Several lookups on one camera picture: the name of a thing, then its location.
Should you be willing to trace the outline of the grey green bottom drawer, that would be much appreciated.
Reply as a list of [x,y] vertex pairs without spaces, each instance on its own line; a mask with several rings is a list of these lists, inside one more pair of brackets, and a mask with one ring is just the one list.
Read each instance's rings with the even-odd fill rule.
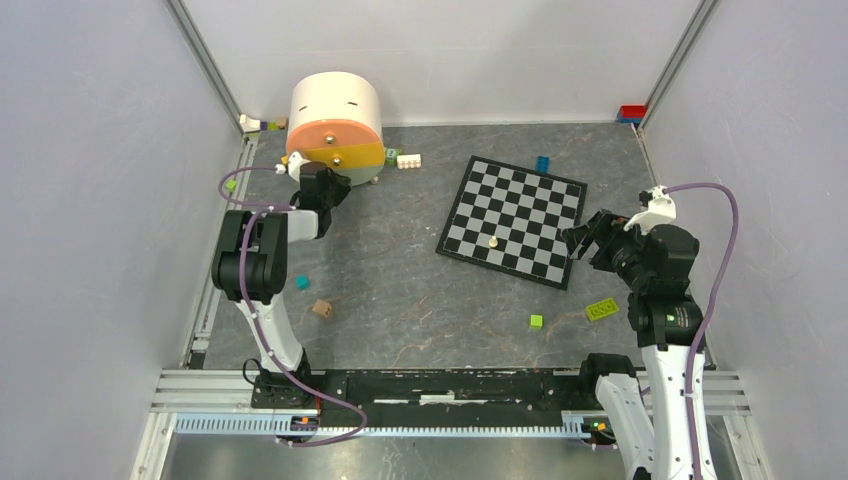
[[355,168],[341,168],[337,169],[337,172],[347,177],[350,180],[350,185],[352,187],[363,185],[366,183],[372,182],[375,178],[377,178],[384,168],[383,164],[378,164],[374,166],[366,166],[366,167],[355,167]]

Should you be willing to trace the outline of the yellow drawer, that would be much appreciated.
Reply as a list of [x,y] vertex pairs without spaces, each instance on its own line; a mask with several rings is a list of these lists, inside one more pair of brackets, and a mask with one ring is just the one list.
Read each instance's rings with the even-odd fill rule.
[[385,162],[384,146],[381,142],[359,145],[325,145],[321,148],[298,148],[288,152],[281,158],[283,165],[288,165],[294,153],[313,162],[325,163],[331,167],[342,169],[370,168],[382,166]]

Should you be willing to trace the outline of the small green cube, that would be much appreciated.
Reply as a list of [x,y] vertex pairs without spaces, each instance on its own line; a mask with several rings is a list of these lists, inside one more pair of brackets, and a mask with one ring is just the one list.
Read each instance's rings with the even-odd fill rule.
[[531,329],[541,329],[544,326],[544,318],[542,315],[531,315],[529,317],[528,326]]

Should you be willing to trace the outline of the black grey chessboard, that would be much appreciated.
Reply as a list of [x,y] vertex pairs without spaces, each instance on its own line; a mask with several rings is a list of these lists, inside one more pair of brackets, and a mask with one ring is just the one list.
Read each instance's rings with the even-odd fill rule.
[[560,232],[580,223],[587,191],[584,182],[473,156],[435,252],[566,290],[571,261]]

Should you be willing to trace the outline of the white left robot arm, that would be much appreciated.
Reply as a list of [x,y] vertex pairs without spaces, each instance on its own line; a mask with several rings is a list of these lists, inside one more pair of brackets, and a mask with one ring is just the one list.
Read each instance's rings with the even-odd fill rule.
[[308,160],[266,170],[296,178],[299,189],[286,204],[241,202],[240,210],[228,210],[210,274],[213,286],[245,316],[260,350],[259,373],[251,384],[259,393],[277,394],[297,408],[317,391],[282,297],[289,245],[324,237],[332,210],[350,194],[352,181],[324,163]]

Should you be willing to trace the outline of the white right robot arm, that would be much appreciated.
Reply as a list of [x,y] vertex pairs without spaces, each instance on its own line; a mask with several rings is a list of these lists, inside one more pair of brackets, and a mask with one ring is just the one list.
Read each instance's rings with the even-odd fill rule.
[[616,274],[630,290],[627,316],[648,375],[651,404],[624,355],[591,354],[577,392],[604,408],[629,479],[713,479],[716,476],[702,398],[704,316],[689,293],[699,241],[672,224],[627,229],[607,210],[559,232],[570,258],[597,250],[590,264]]

